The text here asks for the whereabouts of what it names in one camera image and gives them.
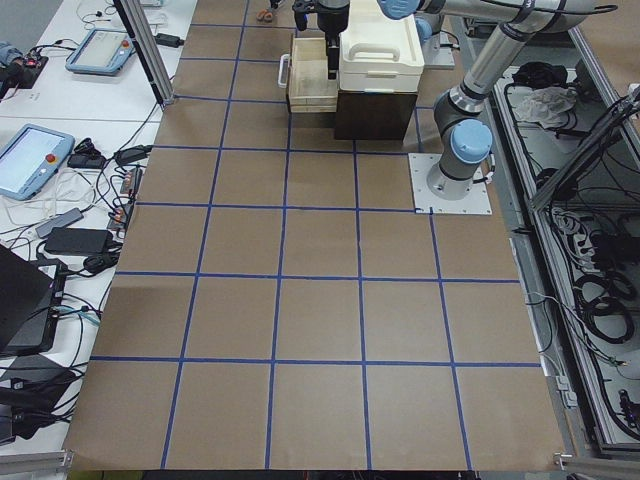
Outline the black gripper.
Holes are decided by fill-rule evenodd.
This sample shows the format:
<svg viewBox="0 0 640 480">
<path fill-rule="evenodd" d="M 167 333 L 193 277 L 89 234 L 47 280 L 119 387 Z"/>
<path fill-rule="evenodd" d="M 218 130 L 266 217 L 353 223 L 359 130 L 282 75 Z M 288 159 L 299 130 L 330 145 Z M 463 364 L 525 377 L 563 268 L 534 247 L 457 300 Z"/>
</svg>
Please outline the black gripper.
<svg viewBox="0 0 640 480">
<path fill-rule="evenodd" d="M 317 25 L 327 37 L 327 75 L 336 80 L 339 70 L 340 41 L 338 35 L 348 26 L 349 0 L 318 0 Z"/>
<path fill-rule="evenodd" d="M 292 4 L 292 10 L 294 14 L 296 29 L 306 30 L 308 28 L 307 16 L 315 12 L 315 1 L 295 0 Z"/>
</svg>

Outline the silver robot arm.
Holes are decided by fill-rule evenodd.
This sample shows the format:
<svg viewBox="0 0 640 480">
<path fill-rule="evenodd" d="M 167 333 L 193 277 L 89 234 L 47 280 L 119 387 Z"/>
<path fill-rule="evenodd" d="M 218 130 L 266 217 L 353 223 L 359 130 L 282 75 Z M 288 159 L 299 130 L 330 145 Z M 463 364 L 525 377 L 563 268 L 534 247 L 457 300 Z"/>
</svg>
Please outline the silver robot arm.
<svg viewBox="0 0 640 480">
<path fill-rule="evenodd" d="M 438 193 L 447 183 L 471 183 L 489 155 L 492 134 L 478 116 L 490 90 L 525 44 L 540 32 L 568 31 L 590 16 L 618 9 L 596 1 L 380 1 L 378 8 L 391 20 L 422 11 L 497 23 L 460 84 L 436 102 L 434 118 L 444 151 L 429 174 Z"/>
<path fill-rule="evenodd" d="M 377 4 L 385 17 L 400 20 L 416 14 L 423 7 L 424 1 L 378 1 Z M 350 1 L 299 0 L 293 2 L 292 10 L 299 31 L 307 29 L 307 16 L 316 14 L 318 28 L 324 33 L 327 45 L 336 46 L 339 35 L 348 27 Z M 419 39 L 423 42 L 439 31 L 442 17 L 418 16 L 415 22 Z"/>
</svg>

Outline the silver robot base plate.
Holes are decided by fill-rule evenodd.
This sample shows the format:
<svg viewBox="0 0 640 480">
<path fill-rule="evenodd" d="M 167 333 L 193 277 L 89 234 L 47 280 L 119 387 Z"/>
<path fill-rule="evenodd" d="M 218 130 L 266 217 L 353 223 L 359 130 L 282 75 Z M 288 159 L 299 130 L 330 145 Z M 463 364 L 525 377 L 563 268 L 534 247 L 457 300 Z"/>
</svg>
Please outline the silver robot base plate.
<svg viewBox="0 0 640 480">
<path fill-rule="evenodd" d="M 491 215 L 492 208 L 480 166 L 467 180 L 452 180 L 440 169 L 440 154 L 410 153 L 414 211 L 418 214 Z"/>
</svg>

